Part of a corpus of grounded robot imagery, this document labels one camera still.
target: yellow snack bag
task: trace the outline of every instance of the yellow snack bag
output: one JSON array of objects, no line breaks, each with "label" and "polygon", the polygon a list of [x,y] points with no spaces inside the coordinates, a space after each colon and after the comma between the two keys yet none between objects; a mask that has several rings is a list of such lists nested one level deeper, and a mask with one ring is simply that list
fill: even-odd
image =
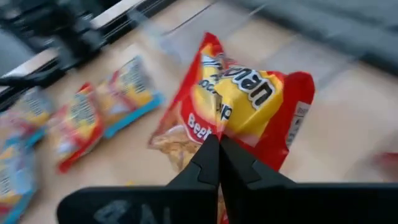
[{"label": "yellow snack bag", "polygon": [[149,146],[167,154],[180,172],[210,134],[227,135],[278,170],[314,92],[311,74],[239,65],[206,33]]},{"label": "yellow snack bag", "polygon": [[103,80],[96,92],[106,125],[106,138],[162,102],[161,94],[150,84],[140,56]]}]

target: snack bag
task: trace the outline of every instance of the snack bag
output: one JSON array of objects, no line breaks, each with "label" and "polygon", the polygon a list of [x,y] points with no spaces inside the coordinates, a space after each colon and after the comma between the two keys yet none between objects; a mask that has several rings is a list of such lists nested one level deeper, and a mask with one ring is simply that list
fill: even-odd
[{"label": "snack bag", "polygon": [[49,124],[58,168],[66,172],[79,157],[91,151],[104,133],[94,88],[89,83],[84,84],[54,114]]},{"label": "snack bag", "polygon": [[35,143],[44,135],[44,126],[54,112],[48,96],[39,87],[27,90],[0,117],[2,128],[11,129],[10,135]]},{"label": "snack bag", "polygon": [[158,107],[163,99],[150,84],[140,56],[103,80],[96,92],[106,124],[106,138]]},{"label": "snack bag", "polygon": [[[226,134],[279,170],[314,92],[310,74],[239,65],[225,56],[216,36],[206,33],[149,146],[167,154],[180,172],[209,134]],[[222,197],[218,215],[218,223],[228,222]]]},{"label": "snack bag", "polygon": [[17,223],[36,191],[34,152],[18,138],[0,152],[0,223]]}]

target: beige surface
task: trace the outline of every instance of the beige surface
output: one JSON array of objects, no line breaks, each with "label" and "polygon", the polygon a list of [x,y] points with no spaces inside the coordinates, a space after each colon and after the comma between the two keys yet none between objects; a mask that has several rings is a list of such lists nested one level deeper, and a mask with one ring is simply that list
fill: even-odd
[{"label": "beige surface", "polygon": [[[179,0],[155,16],[154,21],[171,29],[206,3]],[[290,32],[254,19],[223,42],[232,58],[254,65],[291,38]],[[65,76],[46,92],[61,105],[84,82],[98,83],[137,54],[144,57],[149,74],[170,101],[183,69],[156,50],[140,29],[125,35],[89,65]],[[386,180],[361,161],[376,149],[391,147],[385,139],[390,141],[398,127],[397,87],[397,79],[361,64],[334,79],[315,98],[282,173],[296,181]],[[55,172],[48,139],[40,142],[35,149],[40,164],[40,190],[22,223],[55,223],[55,209],[62,197],[85,186],[124,185],[129,181],[166,184],[175,176],[170,162],[146,146],[165,107],[145,115],[113,139],[101,141],[65,175]]]}]

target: nutrition label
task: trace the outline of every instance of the nutrition label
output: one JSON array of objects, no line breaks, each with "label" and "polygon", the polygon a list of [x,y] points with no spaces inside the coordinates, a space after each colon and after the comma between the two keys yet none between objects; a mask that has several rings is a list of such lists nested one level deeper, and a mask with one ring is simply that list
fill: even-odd
[{"label": "nutrition label", "polygon": [[304,117],[308,112],[308,109],[310,109],[310,105],[303,103],[303,102],[298,102],[296,105],[296,110],[294,111],[294,116],[292,119],[292,123],[290,124],[289,132],[287,133],[286,137],[286,145],[287,147],[290,147],[292,144],[294,137],[296,137],[296,134],[298,133],[301,124],[303,123]]}]

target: red snack bag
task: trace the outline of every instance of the red snack bag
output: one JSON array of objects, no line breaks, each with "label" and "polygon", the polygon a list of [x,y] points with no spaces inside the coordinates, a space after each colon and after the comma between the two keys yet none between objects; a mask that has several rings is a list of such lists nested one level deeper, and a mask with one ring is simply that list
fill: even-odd
[{"label": "red snack bag", "polygon": [[[257,71],[227,58],[210,33],[197,52],[150,147],[181,171],[209,134],[223,134],[279,170],[315,92],[310,74]],[[218,223],[227,223],[222,197]]]},{"label": "red snack bag", "polygon": [[66,172],[78,158],[92,150],[104,133],[103,118],[91,84],[84,84],[54,114],[49,126],[58,168],[61,172]]}]

